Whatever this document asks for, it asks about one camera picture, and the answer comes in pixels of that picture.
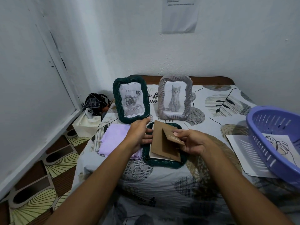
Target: rose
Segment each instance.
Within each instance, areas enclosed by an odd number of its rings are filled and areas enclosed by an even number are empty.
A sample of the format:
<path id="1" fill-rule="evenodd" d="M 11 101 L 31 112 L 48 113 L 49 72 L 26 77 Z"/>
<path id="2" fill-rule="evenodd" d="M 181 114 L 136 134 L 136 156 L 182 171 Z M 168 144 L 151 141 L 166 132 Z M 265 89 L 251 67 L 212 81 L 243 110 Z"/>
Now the rose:
<path id="1" fill-rule="evenodd" d="M 126 95 L 125 96 L 125 104 L 127 106 L 129 106 L 129 105 L 135 105 L 136 100 L 137 99 L 135 97 L 131 96 L 131 95 Z"/>

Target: black bag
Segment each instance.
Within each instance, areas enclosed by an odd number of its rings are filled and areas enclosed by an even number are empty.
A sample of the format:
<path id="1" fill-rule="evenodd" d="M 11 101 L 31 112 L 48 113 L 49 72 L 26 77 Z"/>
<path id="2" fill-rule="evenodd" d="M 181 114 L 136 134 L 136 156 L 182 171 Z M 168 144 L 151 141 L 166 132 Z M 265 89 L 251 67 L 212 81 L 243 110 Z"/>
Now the black bag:
<path id="1" fill-rule="evenodd" d="M 106 102 L 105 98 L 107 96 L 104 94 L 91 93 L 86 98 L 84 106 L 91 108 L 95 115 L 101 116 L 102 109 L 110 103 L 110 100 L 107 98 L 108 102 Z"/>

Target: person's right hand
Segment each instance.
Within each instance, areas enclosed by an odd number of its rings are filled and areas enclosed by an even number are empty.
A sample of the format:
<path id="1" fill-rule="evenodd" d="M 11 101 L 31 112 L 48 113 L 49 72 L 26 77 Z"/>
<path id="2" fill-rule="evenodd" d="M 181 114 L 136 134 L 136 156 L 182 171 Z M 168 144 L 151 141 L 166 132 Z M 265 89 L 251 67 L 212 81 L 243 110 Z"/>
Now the person's right hand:
<path id="1" fill-rule="evenodd" d="M 172 132 L 174 136 L 185 142 L 181 150 L 192 155 L 202 156 L 207 147 L 214 144 L 205 133 L 197 130 L 172 130 Z"/>

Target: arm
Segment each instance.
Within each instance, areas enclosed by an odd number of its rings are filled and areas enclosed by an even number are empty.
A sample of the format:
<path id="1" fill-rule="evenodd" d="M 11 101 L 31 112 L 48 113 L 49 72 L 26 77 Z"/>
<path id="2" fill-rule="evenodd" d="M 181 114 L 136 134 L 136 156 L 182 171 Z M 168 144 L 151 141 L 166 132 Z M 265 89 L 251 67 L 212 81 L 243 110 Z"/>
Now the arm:
<path id="1" fill-rule="evenodd" d="M 146 129 L 149 118 L 131 124 L 127 136 L 103 161 L 94 173 L 47 220 L 46 225 L 97 224 L 104 212 L 119 178 L 130 157 L 140 149 L 141 143 L 152 142 L 152 132 Z"/>
<path id="2" fill-rule="evenodd" d="M 174 132 L 186 142 L 184 151 L 203 158 L 238 224 L 293 224 L 235 168 L 206 134 L 196 130 Z"/>

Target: white box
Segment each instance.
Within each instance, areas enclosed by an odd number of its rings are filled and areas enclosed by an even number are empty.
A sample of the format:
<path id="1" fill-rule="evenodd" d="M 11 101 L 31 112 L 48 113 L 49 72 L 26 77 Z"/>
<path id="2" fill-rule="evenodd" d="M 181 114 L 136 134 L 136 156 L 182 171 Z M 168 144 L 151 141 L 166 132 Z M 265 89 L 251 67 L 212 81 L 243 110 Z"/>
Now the white box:
<path id="1" fill-rule="evenodd" d="M 92 137 L 98 130 L 100 123 L 101 116 L 93 116 L 93 119 L 88 119 L 83 111 L 72 125 L 79 137 Z"/>

